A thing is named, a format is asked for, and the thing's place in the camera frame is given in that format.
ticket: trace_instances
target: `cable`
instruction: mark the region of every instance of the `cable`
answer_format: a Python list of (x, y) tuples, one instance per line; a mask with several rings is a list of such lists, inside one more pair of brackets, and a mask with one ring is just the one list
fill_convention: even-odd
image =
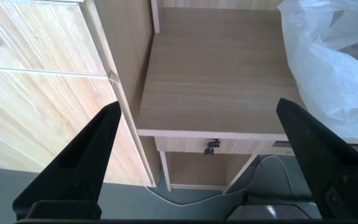
[(263, 159), (263, 160), (258, 164), (258, 166), (256, 167), (256, 170), (255, 170), (254, 174), (252, 174), (251, 180), (248, 182), (248, 184), (247, 184), (245, 187), (241, 188), (240, 190), (237, 190), (237, 191), (235, 191), (235, 192), (231, 192), (231, 193), (228, 193), (228, 194), (217, 194), (217, 195), (214, 195), (214, 196), (212, 196), (212, 197), (209, 197), (209, 198), (206, 198), (206, 199), (203, 199), (203, 200), (199, 200), (199, 201), (196, 201), (196, 202), (191, 202), (191, 203), (186, 203), (186, 204), (175, 203), (175, 202), (172, 202), (172, 201), (170, 201), (170, 200), (164, 198), (163, 196), (161, 196), (161, 195), (155, 193), (153, 190), (149, 189), (148, 187), (145, 187), (145, 188), (146, 188), (146, 190), (148, 190), (150, 193), (154, 194), (156, 197), (158, 197), (159, 199), (163, 200), (164, 202), (167, 202), (167, 203), (169, 203), (169, 204), (171, 204), (171, 205), (174, 205), (174, 206), (177, 206), (177, 207), (186, 207), (186, 206), (191, 206), (191, 205), (197, 205), (197, 204), (199, 204), (199, 203), (206, 202), (206, 201), (211, 200), (211, 199), (214, 199), (214, 198), (216, 198), (216, 197), (229, 196), (229, 195), (237, 194), (237, 193), (239, 193), (239, 192), (243, 192), (245, 189), (247, 189), (247, 188), (251, 185), (252, 181), (255, 179), (256, 173), (258, 172), (258, 168), (259, 168), (267, 159), (270, 159), (270, 158), (276, 158), (278, 161), (280, 161), (282, 167), (284, 168), (285, 176), (286, 176), (287, 181), (288, 181), (288, 184), (289, 184), (289, 186), (290, 186), (290, 190), (291, 190), (292, 194), (297, 197), (296, 193), (295, 193), (294, 190), (293, 190), (293, 187), (292, 187), (292, 184), (291, 184), (289, 175), (288, 175), (287, 168), (285, 167), (283, 161), (282, 161), (280, 158), (278, 158), (277, 156), (268, 156), (268, 157), (266, 157), (265, 159)]

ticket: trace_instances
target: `floor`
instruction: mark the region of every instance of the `floor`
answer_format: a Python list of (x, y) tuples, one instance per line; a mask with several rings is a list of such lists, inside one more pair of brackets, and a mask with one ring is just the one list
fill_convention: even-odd
[[(256, 165), (249, 167), (231, 192), (243, 188), (250, 182), (248, 191), (269, 199), (253, 198), (253, 203), (276, 202), (271, 198), (311, 198), (310, 191), (294, 157), (281, 156), (287, 168), (290, 183), (296, 197), (291, 192), (281, 163), (274, 157), (266, 159), (255, 171)], [(0, 169), (0, 223), (12, 223), (15, 215), (11, 209), (12, 201), (37, 176), (35, 173), (18, 172)], [(178, 190), (168, 192), (163, 175), (158, 188), (153, 189), (159, 195), (176, 203), (191, 203), (199, 201), (220, 192), (213, 190)], [(242, 203), (242, 193), (215, 197), (207, 202), (188, 207), (177, 207), (164, 202), (151, 194), (144, 187), (104, 184), (99, 197), (102, 208), (102, 218), (121, 219), (223, 219)], [(312, 217), (318, 218), (317, 208), (310, 203), (300, 203), (300, 207)]]

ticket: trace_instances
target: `drawer handle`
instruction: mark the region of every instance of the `drawer handle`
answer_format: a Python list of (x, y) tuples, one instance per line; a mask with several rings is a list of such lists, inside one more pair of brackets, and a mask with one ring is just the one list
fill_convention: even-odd
[(209, 142), (207, 144), (207, 148), (204, 150), (204, 156), (206, 156), (206, 155), (213, 156), (214, 152), (215, 152), (215, 150), (214, 150), (215, 147), (221, 147), (221, 142), (219, 139), (215, 139), (215, 141)]

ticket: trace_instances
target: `white plastic bag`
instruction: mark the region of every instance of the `white plastic bag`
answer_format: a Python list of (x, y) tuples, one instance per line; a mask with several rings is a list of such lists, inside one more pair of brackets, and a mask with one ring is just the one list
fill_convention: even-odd
[(308, 111), (342, 138), (358, 138), (357, 0), (286, 0), (278, 6), (288, 65)]

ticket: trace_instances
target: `wooden cabinet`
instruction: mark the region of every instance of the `wooden cabinet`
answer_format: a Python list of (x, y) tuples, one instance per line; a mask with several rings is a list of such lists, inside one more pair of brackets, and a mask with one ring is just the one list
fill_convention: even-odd
[[(276, 107), (281, 98), (305, 106), (287, 65), (281, 2), (152, 0), (137, 130), (154, 137), (168, 189), (227, 192), (258, 155), (293, 155)], [(214, 139), (220, 146), (204, 156)]]
[(105, 74), (75, 2), (0, 1), (0, 67)]
[(40, 172), (42, 167), (0, 139), (0, 169)]
[[(274, 141), (251, 140), (251, 139), (217, 139), (219, 147), (216, 154), (252, 154), (273, 145)], [(215, 139), (208, 138), (176, 138), (155, 137), (155, 143), (159, 151), (165, 152), (200, 152), (208, 148), (208, 143)]]
[(45, 167), (114, 101), (107, 77), (0, 72), (0, 139)]
[(104, 181), (155, 186), (154, 140), (135, 128), (152, 32), (143, 0), (0, 0), (0, 168), (40, 172), (118, 100)]

